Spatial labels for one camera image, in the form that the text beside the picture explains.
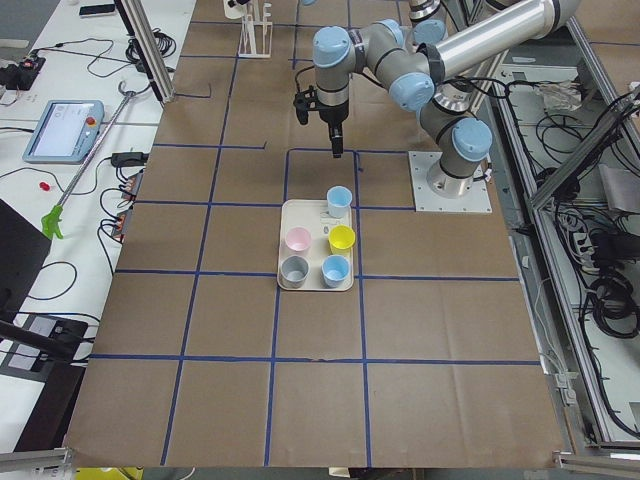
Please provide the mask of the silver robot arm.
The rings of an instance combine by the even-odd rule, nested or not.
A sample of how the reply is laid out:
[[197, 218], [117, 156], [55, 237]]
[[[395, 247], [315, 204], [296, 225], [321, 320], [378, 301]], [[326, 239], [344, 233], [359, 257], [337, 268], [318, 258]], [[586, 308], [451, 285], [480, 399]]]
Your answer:
[[493, 134], [483, 121], [437, 106], [437, 87], [517, 44], [552, 33], [578, 7], [576, 1], [519, 1], [437, 44], [423, 44], [414, 53], [405, 49], [401, 28], [392, 20], [360, 30], [318, 30], [313, 38], [316, 83], [311, 94], [328, 126], [333, 156], [343, 154], [350, 77], [368, 69], [396, 105], [416, 114], [420, 127], [439, 146], [440, 159], [427, 174], [430, 189], [444, 198], [464, 196], [489, 153]]

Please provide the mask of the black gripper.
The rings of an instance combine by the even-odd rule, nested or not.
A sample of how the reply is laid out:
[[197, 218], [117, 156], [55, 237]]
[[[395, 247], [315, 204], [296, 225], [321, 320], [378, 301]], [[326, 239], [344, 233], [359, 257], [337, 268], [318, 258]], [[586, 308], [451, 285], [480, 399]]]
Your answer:
[[349, 101], [346, 100], [339, 105], [326, 105], [318, 102], [318, 110], [320, 118], [329, 125], [328, 133], [331, 142], [332, 156], [339, 158], [344, 151], [343, 128], [341, 124], [348, 118]]

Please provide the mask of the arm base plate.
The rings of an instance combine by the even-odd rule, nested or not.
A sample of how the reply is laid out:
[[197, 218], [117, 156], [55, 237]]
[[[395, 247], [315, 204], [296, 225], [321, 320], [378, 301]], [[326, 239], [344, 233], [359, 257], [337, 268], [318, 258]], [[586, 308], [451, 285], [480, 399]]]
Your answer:
[[440, 165], [442, 153], [409, 151], [409, 171], [415, 210], [419, 213], [490, 214], [486, 179], [480, 166], [467, 179], [448, 176]]

